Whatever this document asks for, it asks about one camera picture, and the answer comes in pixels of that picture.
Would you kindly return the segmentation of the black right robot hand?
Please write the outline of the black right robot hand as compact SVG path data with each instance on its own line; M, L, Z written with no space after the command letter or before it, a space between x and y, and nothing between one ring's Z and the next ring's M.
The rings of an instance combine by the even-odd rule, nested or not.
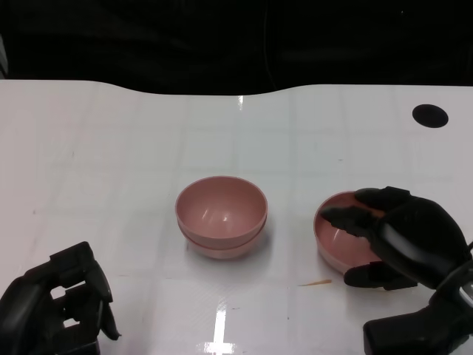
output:
M411 280L436 289L472 261L459 225L438 203L391 186L359 189L354 198L357 204L329 205L321 216L366 239L383 262Z

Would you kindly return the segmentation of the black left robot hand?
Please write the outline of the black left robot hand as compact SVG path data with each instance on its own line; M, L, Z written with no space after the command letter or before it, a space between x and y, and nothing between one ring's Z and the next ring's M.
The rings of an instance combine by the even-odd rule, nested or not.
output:
M87 242L50 256L1 297L2 354L99 354L120 337L108 280Z

